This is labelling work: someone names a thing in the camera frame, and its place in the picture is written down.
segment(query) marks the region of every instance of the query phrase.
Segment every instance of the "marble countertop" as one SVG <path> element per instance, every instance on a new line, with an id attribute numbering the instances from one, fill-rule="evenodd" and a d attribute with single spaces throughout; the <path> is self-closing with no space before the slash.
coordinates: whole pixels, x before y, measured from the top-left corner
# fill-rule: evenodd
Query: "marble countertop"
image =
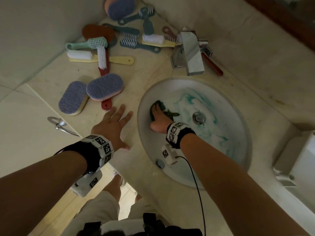
<path id="1" fill-rule="evenodd" d="M 135 13 L 142 6 L 143 4 L 138 1 Z M 162 27 L 169 25 L 158 15 L 151 17 L 150 20 L 156 34 L 163 34 Z M 109 18 L 100 23 L 104 22 L 117 25 Z M 142 20 L 136 20 L 126 25 L 140 29 L 139 42 L 143 31 L 142 23 Z M 272 170 L 272 164 L 287 140 L 300 134 L 298 129 L 222 66 L 220 66 L 224 72 L 222 78 L 219 78 L 206 63 L 202 75 L 187 77 L 184 68 L 172 68 L 171 53 L 171 48 L 162 48 L 159 54 L 154 54 L 146 50 L 121 47 L 119 42 L 110 49 L 110 56 L 132 56 L 135 59 L 131 66 L 110 64 L 110 72 L 120 75 L 124 81 L 124 90 L 112 98 L 112 105 L 119 106 L 124 103 L 126 112 L 130 110 L 134 112 L 121 133 L 122 140 L 131 146 L 131 150 L 117 151 L 110 164 L 171 224 L 183 228 L 198 227 L 203 230 L 197 190 L 175 182 L 152 163 L 141 144 L 137 128 L 138 105 L 150 86 L 166 78 L 196 79 L 222 91 L 244 116 L 253 144 L 249 175 L 293 219 L 309 233 L 315 234 L 315 230 L 312 229 L 314 214 L 282 187 Z M 89 82 L 98 77 L 100 73 L 97 63 L 70 62 L 67 54 L 63 53 L 27 84 L 74 131 L 84 137 L 90 134 L 91 128 L 101 121 L 105 113 L 100 102 L 89 99 L 83 111 L 76 116 L 61 113 L 58 102 L 69 83 L 76 80 Z M 232 235 L 220 211 L 205 191 L 201 191 L 201 198 L 208 235 Z"/>

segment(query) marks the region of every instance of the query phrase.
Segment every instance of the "beige shorts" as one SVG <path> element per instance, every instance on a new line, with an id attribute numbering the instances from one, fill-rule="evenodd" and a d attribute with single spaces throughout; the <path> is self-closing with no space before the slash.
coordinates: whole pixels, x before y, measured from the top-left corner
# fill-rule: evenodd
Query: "beige shorts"
<path id="1" fill-rule="evenodd" d="M 94 199 L 90 199 L 81 208 L 80 212 L 71 220 L 61 236 L 75 236 L 80 230 L 83 230 L 84 224 L 87 222 L 107 223 L 111 220 L 118 220 L 119 203 L 107 191 L 101 191 Z M 143 213 L 155 213 L 157 219 L 161 219 L 165 225 L 169 225 L 167 221 L 160 216 L 144 198 L 137 201 L 130 208 L 127 219 L 142 219 Z"/>

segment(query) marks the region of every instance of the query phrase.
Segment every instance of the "sink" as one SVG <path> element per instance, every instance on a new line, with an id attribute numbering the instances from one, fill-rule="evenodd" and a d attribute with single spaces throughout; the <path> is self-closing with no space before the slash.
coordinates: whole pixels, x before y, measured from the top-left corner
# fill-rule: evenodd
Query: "sink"
<path id="1" fill-rule="evenodd" d="M 166 111 L 179 114 L 174 116 L 174 121 L 189 124 L 201 139 L 248 171 L 252 154 L 251 138 L 243 116 L 231 101 L 208 84 L 191 79 L 166 79 L 145 92 L 138 108 L 142 145 L 154 164 L 157 160 L 163 161 L 165 167 L 161 170 L 166 175 L 181 184 L 196 187 L 184 159 L 167 165 L 161 151 L 161 147 L 167 144 L 166 135 L 150 129 L 150 107 L 157 100 L 164 103 Z M 176 151 L 179 156 L 184 156 L 181 150 Z M 196 181 L 198 187 L 203 188 L 197 177 Z"/>

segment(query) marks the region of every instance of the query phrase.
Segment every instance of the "sink drain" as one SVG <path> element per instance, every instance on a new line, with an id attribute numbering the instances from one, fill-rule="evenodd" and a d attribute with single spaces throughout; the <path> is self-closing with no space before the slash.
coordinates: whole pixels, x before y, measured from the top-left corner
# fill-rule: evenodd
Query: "sink drain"
<path id="1" fill-rule="evenodd" d="M 197 125 L 202 125 L 206 121 L 206 118 L 201 112 L 195 112 L 192 115 L 192 121 Z"/>

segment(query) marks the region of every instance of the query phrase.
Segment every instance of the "chrome faucet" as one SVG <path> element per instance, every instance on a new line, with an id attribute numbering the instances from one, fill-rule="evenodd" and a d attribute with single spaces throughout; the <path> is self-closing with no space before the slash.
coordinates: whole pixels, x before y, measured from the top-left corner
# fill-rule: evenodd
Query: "chrome faucet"
<path id="1" fill-rule="evenodd" d="M 176 45 L 171 56 L 173 68 L 186 67 L 187 75 L 201 75 L 204 72 L 201 52 L 209 58 L 212 51 L 208 41 L 198 40 L 194 31 L 181 30 L 177 36 Z"/>

